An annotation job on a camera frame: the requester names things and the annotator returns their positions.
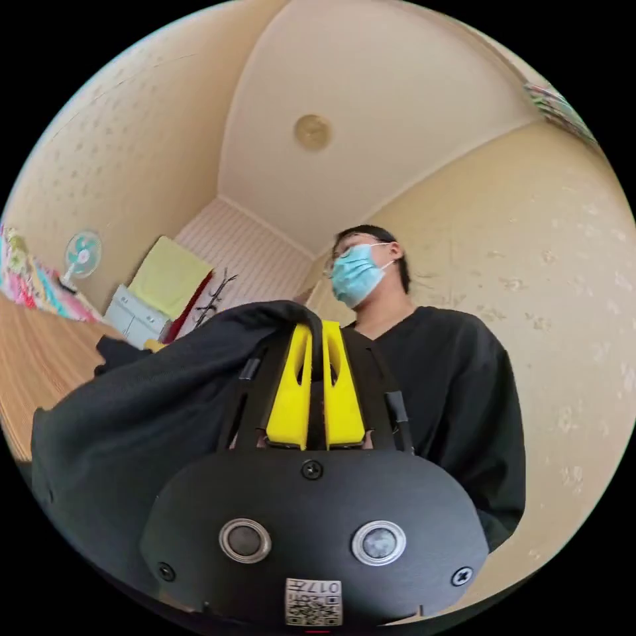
black sweatshirt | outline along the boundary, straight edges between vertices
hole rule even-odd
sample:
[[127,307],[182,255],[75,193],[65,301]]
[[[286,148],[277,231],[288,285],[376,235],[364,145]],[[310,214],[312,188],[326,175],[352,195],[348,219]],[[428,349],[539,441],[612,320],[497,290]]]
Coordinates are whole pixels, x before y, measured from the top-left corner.
[[[215,446],[223,405],[258,343],[317,320],[275,301],[224,311],[152,355],[103,338],[95,379],[34,414],[32,488],[58,530],[97,567],[154,596],[138,545],[155,497]],[[464,486],[494,550],[525,505],[521,415],[505,350],[479,319],[432,307],[376,344],[402,388],[416,452]]]
[[400,386],[415,452],[471,497],[493,551],[525,508],[521,410],[508,354],[479,318],[419,307],[376,339]]

black hair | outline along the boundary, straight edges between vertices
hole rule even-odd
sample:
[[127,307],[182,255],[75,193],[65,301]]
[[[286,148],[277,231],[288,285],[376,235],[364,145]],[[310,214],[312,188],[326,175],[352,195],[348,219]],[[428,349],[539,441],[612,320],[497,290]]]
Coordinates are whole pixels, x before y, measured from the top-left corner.
[[[356,227],[350,227],[348,230],[343,230],[342,232],[336,234],[332,255],[334,255],[334,251],[338,246],[338,243],[353,234],[369,234],[375,239],[378,239],[378,241],[380,241],[381,243],[398,242],[395,236],[393,236],[391,232],[385,230],[383,227],[378,227],[377,225],[358,225]],[[406,260],[406,255],[398,258],[396,262],[399,268],[399,279],[402,283],[402,287],[404,288],[404,291],[406,293],[409,293],[409,289],[411,288],[411,276],[409,275],[409,264]]]

electric fan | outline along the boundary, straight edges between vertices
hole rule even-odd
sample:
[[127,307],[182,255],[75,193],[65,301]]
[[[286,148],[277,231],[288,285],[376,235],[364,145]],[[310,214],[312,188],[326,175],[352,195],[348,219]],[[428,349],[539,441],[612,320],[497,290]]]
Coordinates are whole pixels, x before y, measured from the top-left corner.
[[66,273],[58,279],[60,285],[71,293],[77,288],[71,282],[73,277],[90,276],[101,259],[101,240],[95,232],[84,231],[76,234],[66,246]]

screw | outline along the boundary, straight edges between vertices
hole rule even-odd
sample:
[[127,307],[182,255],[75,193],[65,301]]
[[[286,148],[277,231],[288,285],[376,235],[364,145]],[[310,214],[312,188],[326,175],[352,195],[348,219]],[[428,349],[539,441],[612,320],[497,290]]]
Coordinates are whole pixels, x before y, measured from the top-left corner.
[[162,562],[159,564],[159,576],[164,581],[168,581],[168,583],[170,583],[171,581],[175,580],[177,575],[174,573],[174,570],[167,563]]
[[465,585],[466,583],[468,583],[468,581],[470,581],[470,579],[472,578],[472,568],[461,568],[460,570],[457,570],[450,582],[456,587],[458,588],[461,585]]
[[323,466],[317,461],[310,459],[303,464],[300,472],[306,479],[320,479],[323,476]]

striped wall panel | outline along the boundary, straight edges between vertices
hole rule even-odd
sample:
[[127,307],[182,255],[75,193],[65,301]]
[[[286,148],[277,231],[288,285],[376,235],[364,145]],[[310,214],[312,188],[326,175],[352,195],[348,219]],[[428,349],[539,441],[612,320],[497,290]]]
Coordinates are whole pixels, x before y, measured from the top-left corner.
[[[221,199],[212,201],[174,240],[215,269],[195,306],[207,304],[209,293],[223,280],[225,267],[228,276],[238,278],[221,294],[220,309],[291,299],[302,291],[312,263],[295,246]],[[198,315],[191,312],[179,336],[194,328]]]

